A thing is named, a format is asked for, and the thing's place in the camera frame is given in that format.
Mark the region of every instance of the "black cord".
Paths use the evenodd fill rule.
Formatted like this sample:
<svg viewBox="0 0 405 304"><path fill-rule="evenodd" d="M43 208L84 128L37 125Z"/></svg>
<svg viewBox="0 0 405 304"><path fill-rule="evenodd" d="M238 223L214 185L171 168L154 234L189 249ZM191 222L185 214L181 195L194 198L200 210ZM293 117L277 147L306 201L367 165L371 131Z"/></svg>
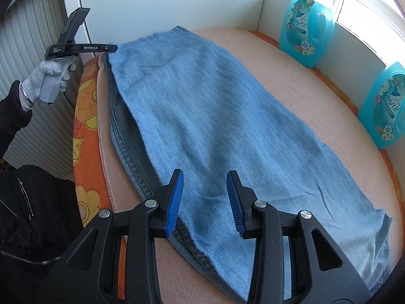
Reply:
<svg viewBox="0 0 405 304"><path fill-rule="evenodd" d="M67 101L69 102L69 104L72 106L73 110L75 110L75 108L74 108L72 102L69 100L68 96L66 96L66 92L63 92L63 94L65 95L66 100L67 100Z"/></svg>

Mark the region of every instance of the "white glove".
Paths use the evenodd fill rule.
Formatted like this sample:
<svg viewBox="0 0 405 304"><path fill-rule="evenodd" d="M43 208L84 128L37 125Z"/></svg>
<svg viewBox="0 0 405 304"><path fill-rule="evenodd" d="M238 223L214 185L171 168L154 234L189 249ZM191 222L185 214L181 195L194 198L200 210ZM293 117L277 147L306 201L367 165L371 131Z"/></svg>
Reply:
<svg viewBox="0 0 405 304"><path fill-rule="evenodd" d="M39 99L39 96L41 95L42 82L44 81L45 76L50 75L54 76L55 79L60 78L60 74L65 68L63 62L65 60L69 60L68 62L71 65L66 69L60 81L55 81L55 86L58 86L60 92L66 91L66 85L70 79L70 71L74 71L76 69L77 59L77 57L69 57L67 59L56 58L54 60L45 60L40 62L40 64L31 72L28 78L25 79L21 84L22 95L25 98L28 107L31 108Z"/></svg>

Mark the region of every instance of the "hand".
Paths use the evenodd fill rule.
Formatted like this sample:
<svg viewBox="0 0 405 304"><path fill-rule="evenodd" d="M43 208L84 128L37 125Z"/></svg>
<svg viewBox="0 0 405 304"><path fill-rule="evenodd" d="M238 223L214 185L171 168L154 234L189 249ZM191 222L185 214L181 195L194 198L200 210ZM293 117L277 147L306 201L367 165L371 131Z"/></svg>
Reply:
<svg viewBox="0 0 405 304"><path fill-rule="evenodd" d="M70 57L68 58L68 60L70 63L72 62L72 59ZM76 61L77 58L61 76L60 81L55 82L55 85L59 87L60 92L66 91L66 85L70 79L70 71L74 71L76 69ZM30 107L34 105L41 94L41 86L45 76L51 75L60 77L60 74L64 69L62 65L63 62L64 58L56 58L54 60L45 60L43 62L40 62L40 64L32 71L28 78L22 82L21 87L29 99L29 102L27 103Z"/></svg>

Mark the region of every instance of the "wristwatch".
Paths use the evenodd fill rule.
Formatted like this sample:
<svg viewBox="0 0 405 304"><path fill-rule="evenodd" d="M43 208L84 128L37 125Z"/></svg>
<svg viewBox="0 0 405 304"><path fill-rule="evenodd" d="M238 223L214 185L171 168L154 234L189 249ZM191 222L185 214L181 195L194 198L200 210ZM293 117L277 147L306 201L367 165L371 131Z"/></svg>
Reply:
<svg viewBox="0 0 405 304"><path fill-rule="evenodd" d="M26 100L26 103L27 103L28 107L29 107L29 108L32 108L32 107L34 106L34 103L31 101L31 99L28 98L28 95L27 95L26 92L24 91L24 88L23 88L23 86L22 86L22 83L20 83L20 90L21 90L21 93L23 94L23 96L24 96L24 98L25 98L25 100Z"/></svg>

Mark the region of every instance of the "teal bottle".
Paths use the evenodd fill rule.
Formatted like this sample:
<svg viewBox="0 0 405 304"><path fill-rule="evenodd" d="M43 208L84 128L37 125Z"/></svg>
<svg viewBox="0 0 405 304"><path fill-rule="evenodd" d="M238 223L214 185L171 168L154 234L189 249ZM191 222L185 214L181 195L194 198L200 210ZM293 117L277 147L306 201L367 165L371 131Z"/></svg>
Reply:
<svg viewBox="0 0 405 304"><path fill-rule="evenodd" d="M405 133L405 63L387 66L374 82L358 118L379 149Z"/></svg>
<svg viewBox="0 0 405 304"><path fill-rule="evenodd" d="M312 68L325 53L335 29L330 0L291 0L280 33L280 49Z"/></svg>

